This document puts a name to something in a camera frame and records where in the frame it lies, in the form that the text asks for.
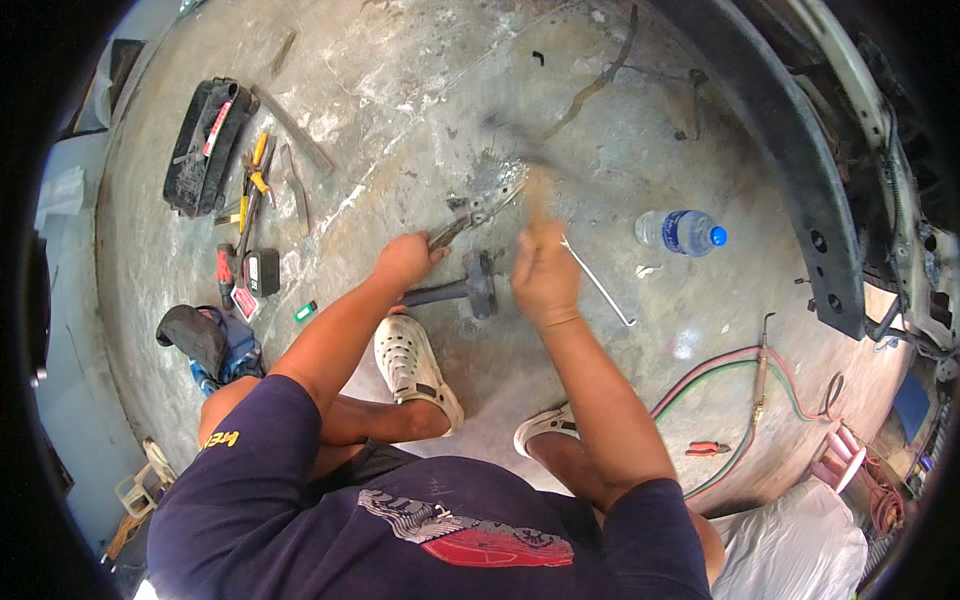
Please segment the hand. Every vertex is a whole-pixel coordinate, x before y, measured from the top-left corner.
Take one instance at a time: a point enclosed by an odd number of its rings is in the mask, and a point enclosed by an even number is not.
[[[450,248],[438,248],[430,253],[429,241],[430,234],[426,231],[404,233],[390,240],[376,259],[373,275],[382,284],[396,288],[398,293],[413,287],[450,254]]]
[[[580,265],[560,245],[563,236],[563,222],[551,221],[543,228],[540,248],[529,229],[517,238],[519,248],[510,287],[516,305],[540,331],[580,316]]]

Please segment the t-shirt graphic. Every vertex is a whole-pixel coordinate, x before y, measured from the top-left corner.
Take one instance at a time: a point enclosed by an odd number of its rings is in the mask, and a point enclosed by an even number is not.
[[[567,566],[570,542],[530,527],[452,514],[440,504],[361,490],[357,505],[390,523],[394,535],[458,566]]]

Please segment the red pliers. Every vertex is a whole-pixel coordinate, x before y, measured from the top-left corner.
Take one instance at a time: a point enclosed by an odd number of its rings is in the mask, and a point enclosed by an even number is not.
[[[716,456],[726,454],[730,450],[728,445],[717,442],[691,442],[690,449],[685,454],[686,456]]]

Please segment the black shorts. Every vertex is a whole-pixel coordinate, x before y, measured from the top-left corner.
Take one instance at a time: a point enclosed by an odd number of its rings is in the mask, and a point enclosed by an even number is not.
[[[320,502],[325,493],[366,485],[380,475],[418,460],[421,458],[416,454],[377,440],[367,439],[363,448],[348,461],[320,479],[314,479],[306,484],[304,491],[306,502],[313,506]]]

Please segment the blue bottle cap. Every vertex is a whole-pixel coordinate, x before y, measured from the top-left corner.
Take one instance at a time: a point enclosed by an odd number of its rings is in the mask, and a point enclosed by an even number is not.
[[[710,230],[710,242],[714,246],[723,246],[727,243],[727,230],[724,228],[713,228]]]

